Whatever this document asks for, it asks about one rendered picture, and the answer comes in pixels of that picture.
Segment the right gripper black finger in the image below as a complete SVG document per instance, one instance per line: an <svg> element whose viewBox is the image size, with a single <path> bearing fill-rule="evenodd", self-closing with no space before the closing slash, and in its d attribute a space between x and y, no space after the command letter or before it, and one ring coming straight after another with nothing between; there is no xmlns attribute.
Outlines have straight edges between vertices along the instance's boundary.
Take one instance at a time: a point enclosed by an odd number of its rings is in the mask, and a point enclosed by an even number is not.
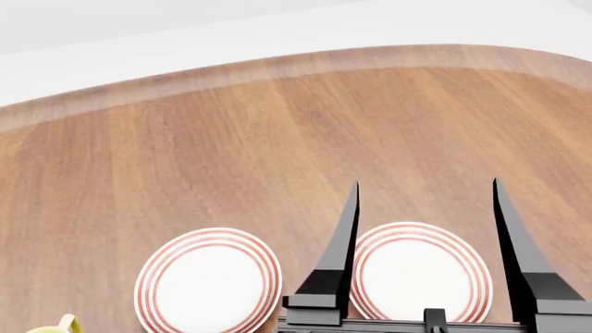
<svg viewBox="0 0 592 333"><path fill-rule="evenodd" d="M501 179L493 179L493 210L512 309L527 333L592 333L592 301L549 264L527 232Z"/></svg>
<svg viewBox="0 0 592 333"><path fill-rule="evenodd" d="M353 260L360 215L359 182L353 182L339 222L313 271L284 296L288 326L339 326L349 312Z"/></svg>

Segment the white plate with red rings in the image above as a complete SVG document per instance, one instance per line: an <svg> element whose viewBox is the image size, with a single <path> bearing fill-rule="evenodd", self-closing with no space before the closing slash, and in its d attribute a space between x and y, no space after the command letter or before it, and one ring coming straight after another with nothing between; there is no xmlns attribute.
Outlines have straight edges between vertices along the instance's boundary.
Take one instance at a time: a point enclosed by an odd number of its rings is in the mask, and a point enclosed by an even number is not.
<svg viewBox="0 0 592 333"><path fill-rule="evenodd" d="M350 299L364 318L420 321L425 309L435 308L447 321L480 323L493 295L482 257L446 229L395 222L356 241Z"/></svg>
<svg viewBox="0 0 592 333"><path fill-rule="evenodd" d="M234 228L186 232L146 261L134 308L146 333L254 333L282 290L278 258Z"/></svg>

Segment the pale yellow-green mug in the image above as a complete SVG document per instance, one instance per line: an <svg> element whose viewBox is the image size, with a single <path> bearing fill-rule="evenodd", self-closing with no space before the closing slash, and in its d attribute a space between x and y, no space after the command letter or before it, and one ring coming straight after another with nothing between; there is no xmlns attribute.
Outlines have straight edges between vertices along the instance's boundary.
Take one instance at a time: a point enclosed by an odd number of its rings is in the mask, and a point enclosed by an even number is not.
<svg viewBox="0 0 592 333"><path fill-rule="evenodd" d="M83 329L75 315L65 314L55 326L36 327L25 333L83 333Z"/></svg>

